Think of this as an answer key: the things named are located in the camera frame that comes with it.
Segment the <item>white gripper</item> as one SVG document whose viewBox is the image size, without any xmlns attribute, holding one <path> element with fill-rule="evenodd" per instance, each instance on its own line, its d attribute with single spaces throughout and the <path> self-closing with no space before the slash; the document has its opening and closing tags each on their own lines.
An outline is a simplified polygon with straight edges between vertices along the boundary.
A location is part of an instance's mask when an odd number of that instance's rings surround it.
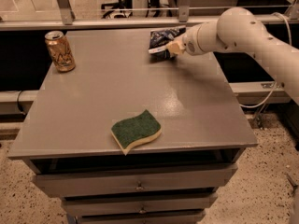
<svg viewBox="0 0 299 224">
<path fill-rule="evenodd" d="M 192 56 L 203 55 L 205 52 L 200 47 L 199 32 L 203 28 L 203 24 L 200 23 L 186 30 L 182 36 L 182 42 L 171 41 L 166 45 L 166 48 L 170 53 L 175 55 L 183 54 L 184 51 Z"/>
</svg>

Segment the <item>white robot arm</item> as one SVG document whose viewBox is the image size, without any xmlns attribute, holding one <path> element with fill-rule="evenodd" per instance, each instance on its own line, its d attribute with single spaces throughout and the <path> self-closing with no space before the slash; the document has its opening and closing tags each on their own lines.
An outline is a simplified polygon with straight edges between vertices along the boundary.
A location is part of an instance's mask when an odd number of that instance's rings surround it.
<svg viewBox="0 0 299 224">
<path fill-rule="evenodd" d="M 299 49 L 275 38 L 248 10 L 233 7 L 166 44 L 170 53 L 244 52 L 299 104 Z"/>
</svg>

